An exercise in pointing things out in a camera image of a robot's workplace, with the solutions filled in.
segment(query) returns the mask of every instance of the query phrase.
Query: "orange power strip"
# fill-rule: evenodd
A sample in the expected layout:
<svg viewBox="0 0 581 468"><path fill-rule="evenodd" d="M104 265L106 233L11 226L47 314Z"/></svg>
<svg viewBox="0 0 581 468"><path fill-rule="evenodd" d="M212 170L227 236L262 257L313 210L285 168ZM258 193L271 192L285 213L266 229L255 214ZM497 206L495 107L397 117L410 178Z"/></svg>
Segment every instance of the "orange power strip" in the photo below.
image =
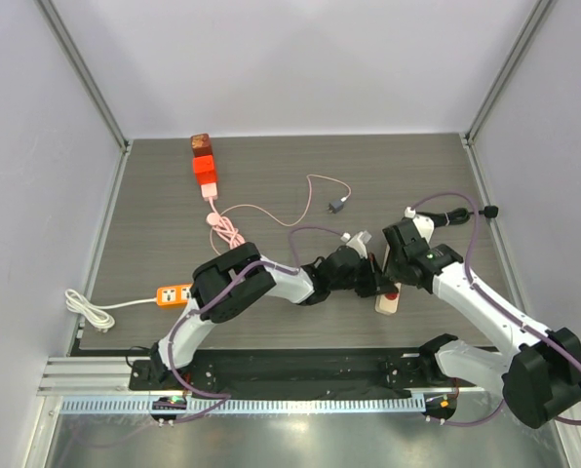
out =
<svg viewBox="0 0 581 468"><path fill-rule="evenodd" d="M156 291L156 303L159 307L184 306L189 301L192 284L163 286Z"/></svg>

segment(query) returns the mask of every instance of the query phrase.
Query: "white power cord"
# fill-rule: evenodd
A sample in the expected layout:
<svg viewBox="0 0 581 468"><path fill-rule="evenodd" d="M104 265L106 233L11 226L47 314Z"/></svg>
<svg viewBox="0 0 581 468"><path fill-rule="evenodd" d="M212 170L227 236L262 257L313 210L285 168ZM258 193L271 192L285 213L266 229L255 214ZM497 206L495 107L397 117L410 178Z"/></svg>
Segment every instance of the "white power cord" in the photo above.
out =
<svg viewBox="0 0 581 468"><path fill-rule="evenodd" d="M91 304L86 297L74 290L65 291L65 305L67 310L75 314L81 314L92 324L99 332L106 333L115 325L115 319L106 310L119 309L129 305L146 304L148 302L156 303L156 297L151 299L132 300L122 304L97 306Z"/></svg>

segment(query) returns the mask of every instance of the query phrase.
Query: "black mounting plate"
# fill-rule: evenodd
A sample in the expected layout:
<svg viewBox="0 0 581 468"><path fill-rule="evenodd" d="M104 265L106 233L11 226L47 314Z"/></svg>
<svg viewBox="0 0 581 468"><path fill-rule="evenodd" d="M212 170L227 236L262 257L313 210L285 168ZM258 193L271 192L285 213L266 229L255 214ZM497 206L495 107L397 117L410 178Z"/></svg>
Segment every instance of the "black mounting plate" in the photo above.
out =
<svg viewBox="0 0 581 468"><path fill-rule="evenodd" d="M430 384L420 370L417 348L198 350L182 377L208 392L238 400L381 400L408 398L410 388ZM133 362L133 391L181 390L173 378L162 385L150 362Z"/></svg>

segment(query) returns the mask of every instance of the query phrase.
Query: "white enclosure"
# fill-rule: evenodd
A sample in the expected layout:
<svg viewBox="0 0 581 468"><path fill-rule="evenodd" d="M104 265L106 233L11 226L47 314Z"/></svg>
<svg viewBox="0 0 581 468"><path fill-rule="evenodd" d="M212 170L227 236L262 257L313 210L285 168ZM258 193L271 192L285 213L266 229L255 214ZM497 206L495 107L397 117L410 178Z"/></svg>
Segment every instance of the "white enclosure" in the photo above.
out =
<svg viewBox="0 0 581 468"><path fill-rule="evenodd" d="M0 467L72 338L124 139L199 132L462 134L512 292L581 338L581 0L0 2Z"/></svg>
<svg viewBox="0 0 581 468"><path fill-rule="evenodd" d="M553 7L476 147L527 309L581 338L581 0Z"/></svg>
<svg viewBox="0 0 581 468"><path fill-rule="evenodd" d="M464 132L534 0L55 0L127 137Z"/></svg>
<svg viewBox="0 0 581 468"><path fill-rule="evenodd" d="M119 153L37 7L0 2L0 467L71 340L63 291L84 286Z"/></svg>

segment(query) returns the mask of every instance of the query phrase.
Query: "wood grain surface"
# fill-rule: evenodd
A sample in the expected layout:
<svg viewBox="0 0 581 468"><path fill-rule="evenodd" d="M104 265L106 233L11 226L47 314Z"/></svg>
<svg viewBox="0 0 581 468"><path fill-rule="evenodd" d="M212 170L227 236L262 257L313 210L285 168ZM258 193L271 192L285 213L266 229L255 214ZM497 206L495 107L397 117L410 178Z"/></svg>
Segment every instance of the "wood grain surface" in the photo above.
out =
<svg viewBox="0 0 581 468"><path fill-rule="evenodd" d="M294 221L307 197L307 174L340 178L353 195L339 214L328 202L344 187L314 180L313 205L306 223L373 234L370 248L381 259L381 229L401 218L404 208L435 192L460 190L477 197L469 163L457 135L419 136L275 136L214 138L221 210L252 203ZM97 274L93 302L111 304L153 297L163 285L187 283L192 271L214 257L203 202L191 172L187 139L137 140L126 165L117 205ZM430 211L462 206L449 198L432 202ZM230 214L247 240L271 259L291 264L288 229L251 209ZM464 254L472 223L438 230L433 243L447 243ZM226 247L216 241L217 248ZM301 261L328 255L340 242L330 234L297 234ZM489 229L484 225L473 267L505 294ZM114 311L117 325L108 333L86 326L83 349L149 346L164 336L179 311L144 304ZM374 299L335 292L313 307L264 297L237 319L216 327L207 348L312 348L417 346L449 332L471 344L488 344L462 315L425 291L404 288L399 311L385 317Z"/></svg>

